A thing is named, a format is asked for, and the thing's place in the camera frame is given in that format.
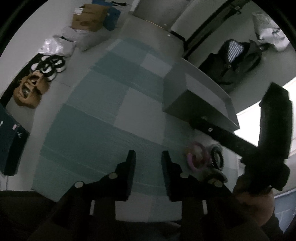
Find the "person's right hand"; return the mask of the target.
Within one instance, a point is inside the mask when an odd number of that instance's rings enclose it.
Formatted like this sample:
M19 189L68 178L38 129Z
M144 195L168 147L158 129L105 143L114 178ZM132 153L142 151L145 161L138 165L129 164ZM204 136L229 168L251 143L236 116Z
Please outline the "person's right hand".
M274 213L274 192L251 195L241 175L236 181L233 189L235 198L243 205L245 212L259 225L265 225Z

